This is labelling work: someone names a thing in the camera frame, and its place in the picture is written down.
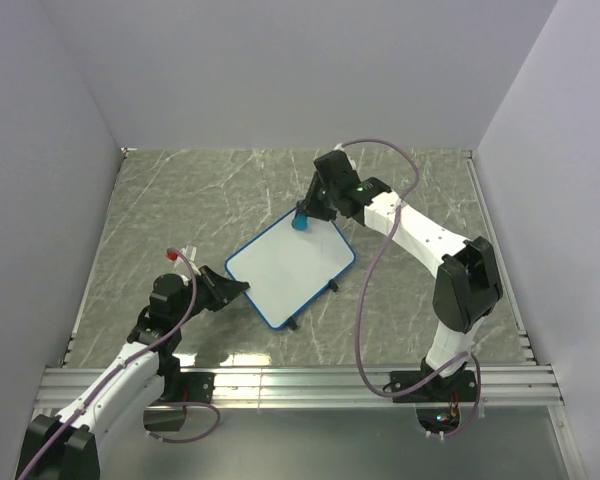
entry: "gray marble surface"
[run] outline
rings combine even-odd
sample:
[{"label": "gray marble surface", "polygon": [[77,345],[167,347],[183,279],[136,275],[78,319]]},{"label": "gray marble surface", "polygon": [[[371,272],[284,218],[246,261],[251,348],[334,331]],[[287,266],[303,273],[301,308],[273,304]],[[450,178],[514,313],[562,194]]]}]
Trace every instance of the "gray marble surface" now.
[{"label": "gray marble surface", "polygon": [[[360,176],[377,176],[395,190],[412,178],[397,154],[349,149]],[[89,286],[70,367],[104,367],[119,351],[152,281],[173,266],[169,246],[198,247],[196,263],[223,273],[225,259],[304,196],[318,150],[186,150],[130,152],[116,185],[104,239]],[[408,202],[448,230],[486,236],[467,164],[457,150],[411,152],[422,176]],[[382,236],[353,221],[339,226],[357,253],[337,293],[320,296],[298,318],[300,329],[270,330],[244,297],[183,328],[184,365],[308,366],[352,364],[355,302]],[[365,309],[368,364],[418,363],[437,319],[429,272],[392,245],[376,270]],[[509,302],[499,303],[477,334],[486,363],[524,361]]]}]

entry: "cable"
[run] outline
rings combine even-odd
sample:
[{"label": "cable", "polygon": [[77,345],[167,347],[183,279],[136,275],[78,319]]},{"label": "cable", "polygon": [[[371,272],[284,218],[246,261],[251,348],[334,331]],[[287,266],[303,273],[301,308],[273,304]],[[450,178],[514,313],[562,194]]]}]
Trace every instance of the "cable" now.
[{"label": "cable", "polygon": [[[341,146],[342,146],[342,148],[345,148],[345,147],[349,147],[351,145],[357,145],[360,143],[378,143],[380,145],[389,147],[389,148],[395,150],[396,152],[398,152],[402,157],[404,157],[404,159],[409,163],[409,165],[411,165],[411,168],[413,169],[413,172],[415,174],[415,178],[414,178],[413,182],[411,182],[407,186],[407,188],[405,188],[405,190],[400,194],[401,200],[404,200],[405,197],[407,195],[409,195],[418,186],[418,183],[420,182],[420,170],[418,169],[418,166],[415,164],[413,159],[402,148],[398,147],[396,144],[394,144],[392,142],[388,142],[386,140],[381,140],[378,138],[360,138],[357,140],[351,140],[350,142],[342,143]],[[375,271],[376,267],[378,266],[378,263],[380,262],[380,259],[387,251],[389,244],[392,242],[393,237],[395,236],[396,232],[398,231],[398,227],[400,226],[401,213],[402,213],[402,204],[398,204],[398,206],[396,208],[396,214],[395,214],[393,226],[391,227],[391,231],[385,238],[384,242],[382,242],[382,245],[380,246],[380,250],[378,250],[378,253],[376,254],[376,256],[373,258],[373,260],[371,260],[371,265],[369,265],[369,269],[365,273],[364,279],[362,280],[362,287],[360,288],[360,294],[358,295],[358,301],[356,303],[356,322],[355,322],[355,328],[354,328],[354,349],[355,349],[355,357],[356,357],[356,367],[358,368],[358,373],[360,374],[360,378],[362,379],[363,383],[366,385],[366,387],[372,393],[374,393],[375,395],[377,395],[379,397],[383,397],[383,398],[399,398],[399,397],[404,397],[406,395],[409,395],[410,393],[413,393],[416,390],[419,390],[420,388],[424,387],[427,383],[432,381],[435,377],[437,377],[440,373],[442,373],[445,369],[447,369],[448,367],[450,367],[457,361],[471,355],[471,357],[473,358],[473,360],[476,364],[478,396],[477,396],[476,402],[473,405],[473,409],[471,410],[472,413],[470,414],[470,418],[466,422],[463,422],[463,424],[454,431],[454,432],[457,432],[462,429],[461,427],[463,427],[467,423],[469,423],[469,421],[473,418],[473,416],[475,416],[475,412],[477,411],[478,404],[480,402],[480,391],[481,391],[480,364],[478,363],[477,357],[473,353],[460,352],[455,357],[453,357],[451,360],[444,363],[441,367],[439,367],[437,370],[435,370],[432,373],[430,373],[429,375],[427,375],[425,378],[420,380],[415,385],[412,385],[412,386],[405,388],[403,390],[400,390],[398,392],[386,392],[386,391],[383,391],[384,389],[378,390],[371,383],[371,381],[369,380],[369,377],[367,376],[366,372],[364,371],[364,364],[362,362],[362,345],[361,345],[362,344],[362,341],[361,341],[362,311],[363,311],[363,307],[364,307],[364,298],[367,294],[367,288],[369,287],[369,281],[371,280],[373,272]]]},{"label": "cable", "polygon": [[36,467],[36,465],[38,464],[40,459],[51,448],[51,445],[53,445],[53,443],[56,440],[58,440],[58,438],[60,438],[60,436],[73,424],[73,422],[75,422],[80,416],[82,416],[86,412],[89,405],[91,405],[93,403],[93,401],[96,399],[96,397],[102,392],[102,390],[111,382],[111,380],[118,373],[120,373],[122,370],[124,370],[127,367],[127,365],[130,364],[131,362],[136,361],[138,358],[140,358],[144,354],[151,352],[155,348],[159,347],[160,345],[162,345],[163,343],[168,341],[172,336],[174,336],[176,334],[176,332],[180,329],[180,327],[182,327],[182,325],[184,325],[185,322],[189,319],[189,315],[191,314],[191,311],[193,310],[193,306],[196,303],[196,297],[198,295],[198,286],[196,284],[195,272],[193,271],[191,262],[189,262],[189,259],[182,252],[180,252],[179,250],[177,250],[175,248],[168,248],[167,253],[176,254],[178,257],[180,257],[180,259],[184,262],[185,266],[187,267],[187,270],[189,271],[189,275],[191,278],[191,301],[189,302],[187,311],[182,316],[182,319],[176,324],[175,327],[173,327],[171,330],[169,330],[169,332],[167,332],[167,334],[164,335],[162,338],[156,340],[151,345],[149,345],[149,346],[143,348],[142,350],[139,350],[138,352],[134,353],[133,355],[129,356],[126,360],[123,360],[118,365],[116,365],[113,369],[111,369],[111,371],[94,387],[93,391],[87,398],[85,398],[84,402],[60,426],[60,428],[58,428],[56,433],[54,433],[49,438],[49,440],[47,440],[44,443],[44,445],[40,448],[40,450],[38,450],[38,452],[33,456],[31,461],[27,464],[25,469],[22,471],[22,473],[18,477],[18,480],[26,480],[26,478]]},{"label": "cable", "polygon": [[216,421],[213,422],[213,425],[211,425],[211,427],[209,427],[205,432],[201,433],[200,435],[196,435],[195,437],[183,438],[183,439],[165,438],[161,435],[158,435],[157,433],[147,432],[147,434],[151,438],[155,438],[156,440],[158,440],[160,442],[164,442],[164,443],[184,444],[184,443],[192,443],[192,442],[196,442],[198,440],[202,440],[203,438],[211,435],[215,431],[215,429],[218,428],[218,425],[220,425],[220,419],[222,418],[222,415],[220,414],[220,410],[218,409],[218,407],[211,405],[209,403],[170,402],[170,403],[156,403],[155,405],[159,405],[159,406],[163,406],[163,407],[182,407],[182,408],[205,407],[205,408],[208,408],[209,410],[212,410],[216,414]]}]

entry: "white wall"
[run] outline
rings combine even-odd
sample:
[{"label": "white wall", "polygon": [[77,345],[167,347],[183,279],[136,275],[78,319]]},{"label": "white wall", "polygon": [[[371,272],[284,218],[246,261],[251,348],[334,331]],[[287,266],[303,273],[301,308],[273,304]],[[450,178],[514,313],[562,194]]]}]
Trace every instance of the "white wall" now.
[{"label": "white wall", "polygon": [[476,147],[555,0],[43,0],[118,144]]},{"label": "white wall", "polygon": [[40,3],[0,0],[0,480],[69,338],[119,157]]},{"label": "white wall", "polygon": [[600,479],[600,0],[560,0],[478,149],[536,350]]}]

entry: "purple cable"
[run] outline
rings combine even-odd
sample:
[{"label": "purple cable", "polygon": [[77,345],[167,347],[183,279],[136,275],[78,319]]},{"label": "purple cable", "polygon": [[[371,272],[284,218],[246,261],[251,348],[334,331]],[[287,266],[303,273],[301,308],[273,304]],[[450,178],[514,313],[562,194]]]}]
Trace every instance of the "purple cable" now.
[{"label": "purple cable", "polygon": [[182,439],[176,439],[176,438],[165,438],[161,435],[158,435],[157,433],[153,433],[153,432],[149,432],[149,436],[151,438],[155,438],[156,440],[160,440],[161,442],[164,443],[176,443],[176,444],[183,444],[183,443],[192,443],[192,442],[196,442],[198,440],[202,440],[205,437],[208,437],[209,435],[211,435],[216,428],[218,428],[218,425],[220,425],[220,419],[222,418],[221,414],[220,414],[220,410],[218,409],[218,407],[211,405],[209,403],[201,403],[201,402],[169,402],[169,403],[156,403],[155,405],[158,406],[163,406],[163,407],[205,407],[208,408],[209,410],[213,410],[213,412],[216,414],[216,421],[213,422],[213,425],[211,425],[211,427],[209,427],[208,430],[206,430],[205,432],[201,433],[200,435],[196,435],[195,437],[191,437],[191,438],[182,438]]},{"label": "purple cable", "polygon": [[[167,252],[168,253],[175,253],[178,257],[180,257],[180,259],[184,262],[185,266],[187,267],[187,270],[189,271],[189,275],[190,275],[190,278],[191,278],[191,301],[189,302],[189,306],[187,307],[187,311],[182,316],[182,319],[176,324],[175,327],[173,327],[171,330],[169,330],[169,332],[167,332],[167,334],[165,336],[163,336],[159,340],[156,340],[151,345],[143,348],[142,350],[139,350],[138,352],[136,352],[133,355],[129,356],[129,358],[127,358],[126,360],[123,360],[121,363],[119,363],[118,365],[116,365],[94,387],[94,389],[91,392],[91,394],[89,396],[87,396],[87,398],[85,398],[85,400],[82,403],[82,405],[80,405],[80,408],[76,409],[76,411],[73,412],[73,414],[65,421],[65,423],[63,423],[60,426],[60,428],[56,431],[56,433],[54,433],[49,438],[49,440],[47,440],[45,442],[45,444],[40,448],[40,450],[38,450],[38,452],[33,456],[33,458],[31,459],[31,461],[27,464],[27,466],[25,467],[25,469],[22,471],[22,473],[18,477],[18,480],[26,480],[27,476],[29,476],[29,474],[33,471],[33,469],[36,467],[36,465],[38,464],[38,462],[40,461],[40,459],[51,448],[51,445],[53,445],[53,443],[58,438],[60,438],[60,435],[62,435],[71,426],[71,424],[73,424],[73,422],[75,422],[80,416],[82,416],[86,412],[86,409],[89,407],[89,405],[91,405],[93,403],[93,401],[96,399],[96,397],[102,392],[102,390],[104,390],[104,388],[111,382],[111,380],[118,373],[120,373],[120,371],[124,370],[124,368],[126,368],[126,366],[129,363],[134,362],[135,360],[137,360],[138,358],[140,358],[145,353],[152,351],[156,347],[159,347],[164,342],[168,341],[172,336],[174,336],[176,334],[176,332],[178,331],[178,329],[180,329],[180,327],[182,327],[182,325],[184,325],[185,322],[189,319],[189,314],[193,310],[193,306],[196,303],[196,297],[198,295],[198,286],[196,284],[195,272],[193,271],[193,267],[191,266],[191,263],[189,262],[189,259],[182,252],[180,252],[180,250],[177,250],[175,248],[168,248]],[[211,433],[214,429],[215,429],[215,425],[214,425],[213,429],[210,429],[210,431],[208,433],[206,433],[206,435],[208,435],[209,433]]]},{"label": "purple cable", "polygon": [[[413,169],[413,172],[415,174],[415,178],[414,178],[413,182],[411,182],[409,184],[409,186],[400,194],[401,200],[404,200],[405,197],[407,195],[409,195],[418,186],[418,183],[420,182],[420,170],[418,169],[418,166],[415,164],[415,162],[411,159],[411,157],[407,154],[407,152],[405,152],[402,148],[398,147],[397,145],[395,145],[392,142],[388,142],[386,140],[381,140],[378,138],[361,138],[358,140],[352,140],[350,142],[343,143],[342,147],[344,148],[344,147],[348,147],[351,145],[357,145],[359,143],[378,143],[380,145],[387,146],[387,147],[395,150],[396,152],[398,152],[400,155],[402,155],[405,158],[405,160],[407,162],[409,162],[409,165],[411,165],[411,168]],[[412,385],[411,387],[408,387],[404,390],[400,390],[399,392],[383,392],[382,390],[379,390],[371,383],[371,381],[369,380],[369,377],[367,376],[366,372],[364,371],[364,364],[362,362],[362,311],[363,311],[363,307],[364,307],[364,297],[367,294],[367,288],[369,287],[369,281],[371,280],[373,272],[375,271],[376,267],[378,266],[378,263],[380,263],[380,259],[387,251],[389,244],[391,243],[391,241],[393,240],[393,237],[395,236],[396,232],[398,231],[398,227],[400,226],[401,214],[402,214],[402,205],[398,204],[398,206],[396,208],[395,220],[393,222],[393,226],[391,227],[391,231],[385,238],[384,242],[382,242],[380,250],[378,251],[376,256],[373,258],[373,260],[371,260],[371,265],[369,265],[369,269],[367,270],[367,272],[364,276],[364,279],[362,280],[362,287],[360,289],[360,294],[358,295],[358,301],[356,303],[356,323],[355,323],[355,328],[354,328],[354,349],[355,349],[355,357],[356,357],[356,367],[358,368],[358,373],[360,374],[360,378],[362,379],[362,382],[372,393],[374,393],[375,395],[377,395],[379,397],[384,397],[384,398],[399,398],[399,397],[404,397],[405,395],[409,395],[409,394],[415,392],[416,390],[424,387],[426,384],[428,384],[430,381],[432,381],[435,377],[437,377],[444,370],[446,370],[451,365],[456,363],[458,360],[461,360],[461,359],[471,355],[471,357],[473,358],[473,360],[476,364],[478,395],[476,397],[476,401],[473,405],[473,409],[471,410],[471,414],[469,415],[469,418],[465,422],[463,422],[462,426],[458,427],[454,431],[454,432],[458,432],[458,431],[462,430],[464,428],[464,426],[466,426],[473,419],[473,417],[475,416],[475,412],[478,409],[478,405],[480,403],[480,393],[481,393],[480,364],[478,363],[478,359],[476,358],[476,356],[473,353],[460,352],[458,355],[453,357],[451,360],[448,360],[447,362],[445,362],[441,367],[439,367],[437,370],[435,370],[432,373],[430,373],[429,375],[427,375],[425,378],[420,380],[415,385]]]}]

